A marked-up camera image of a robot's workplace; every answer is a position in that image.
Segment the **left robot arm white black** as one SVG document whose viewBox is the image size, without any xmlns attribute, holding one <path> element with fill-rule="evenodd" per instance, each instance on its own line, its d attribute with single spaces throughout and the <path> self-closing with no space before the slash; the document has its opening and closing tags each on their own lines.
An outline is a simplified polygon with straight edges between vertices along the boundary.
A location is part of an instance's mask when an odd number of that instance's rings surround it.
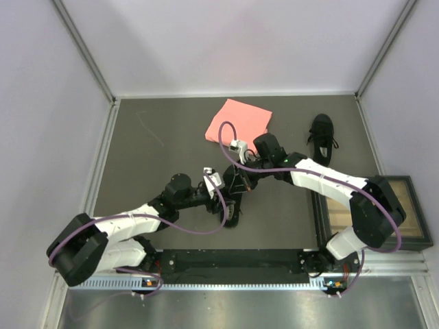
<svg viewBox="0 0 439 329">
<path fill-rule="evenodd" d="M 175 228 L 180 210 L 206 206 L 210 213 L 226 209 L 225 183 L 213 169 L 191 185 L 188 175 L 174 175 L 164 191 L 134 210 L 107 217 L 75 216 L 47 249 L 49 265 L 75 287 L 96 273 L 116 270 L 148 272 L 158 267 L 158 253 L 145 235 Z"/>
</svg>

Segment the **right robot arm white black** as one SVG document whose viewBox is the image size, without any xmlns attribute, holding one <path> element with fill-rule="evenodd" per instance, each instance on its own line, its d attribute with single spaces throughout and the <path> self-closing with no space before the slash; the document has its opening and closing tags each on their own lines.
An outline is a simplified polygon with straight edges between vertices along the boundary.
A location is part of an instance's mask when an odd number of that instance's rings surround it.
<svg viewBox="0 0 439 329">
<path fill-rule="evenodd" d="M 303 154 L 289 154 L 272 134 L 259 136 L 254 145 L 258 154 L 254 160 L 247 158 L 246 142 L 234 139 L 229 146 L 229 150 L 238 153 L 236 165 L 247 173 L 247 182 L 272 175 L 332 199 L 351 214 L 347 228 L 334 234 L 319 251 L 305 257 L 305 269 L 317 273 L 336 271 L 348 256 L 366 248 L 381 253 L 400 250 L 399 228 L 406 213 L 386 178 L 355 177 L 318 164 Z"/>
</svg>

